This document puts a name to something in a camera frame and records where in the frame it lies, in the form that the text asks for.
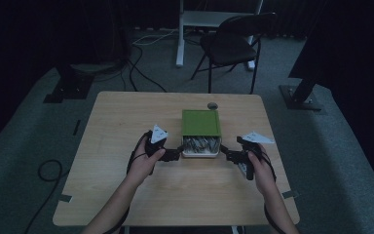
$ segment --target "box lid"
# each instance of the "box lid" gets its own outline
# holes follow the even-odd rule
[[[217,110],[183,110],[182,119],[184,136],[221,137]]]

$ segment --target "black curtain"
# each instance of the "black curtain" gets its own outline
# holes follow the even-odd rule
[[[374,1],[329,0],[289,76],[332,92],[374,170]]]
[[[276,33],[282,37],[307,38],[326,0],[264,0],[261,12],[278,14]]]
[[[121,27],[112,32],[112,24],[123,24],[119,1],[0,0],[0,132],[56,60],[98,63],[129,55]]]

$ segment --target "chair leg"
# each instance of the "chair leg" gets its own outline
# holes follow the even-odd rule
[[[232,65],[232,67],[230,67],[230,69],[228,71],[229,72],[232,71],[235,67],[236,67],[236,64]]]
[[[196,70],[194,71],[193,76],[191,77],[190,80],[193,80],[193,79],[194,79],[194,77],[195,77],[196,74],[197,74],[197,71],[200,69],[200,66],[202,66],[202,63],[203,63],[203,61],[205,60],[205,58],[206,58],[206,54],[204,54],[204,55],[202,56],[202,59],[200,60],[199,65],[197,65]]]
[[[212,61],[208,58],[208,93],[211,94],[211,69],[212,69]]]
[[[254,84],[256,83],[257,66],[258,66],[258,61],[254,60],[253,80],[251,81],[251,88],[250,88],[251,95],[253,94]]]
[[[261,42],[259,41],[257,43],[256,58],[254,60],[253,80],[251,81],[250,94],[253,94],[253,91],[254,91],[254,83],[256,81],[257,67],[259,66],[260,50],[261,50]]]

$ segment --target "wrist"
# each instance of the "wrist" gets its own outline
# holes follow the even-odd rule
[[[281,197],[281,193],[279,192],[279,189],[275,186],[270,186],[264,189],[262,192],[263,197],[265,198],[273,198],[273,197]]]
[[[126,176],[123,182],[121,183],[121,186],[126,187],[129,190],[136,190],[139,185],[139,182],[135,181],[134,179],[131,179],[128,176]]]

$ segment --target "dark background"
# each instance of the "dark background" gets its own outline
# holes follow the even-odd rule
[[[185,9],[200,2],[186,1]],[[209,0],[206,9],[252,12],[255,5]],[[178,10],[178,1],[166,0],[1,0],[0,132],[56,61],[125,59],[131,28],[177,28]],[[279,15],[276,36],[308,38],[290,77],[332,92],[374,170],[374,1],[266,0],[262,12]]]

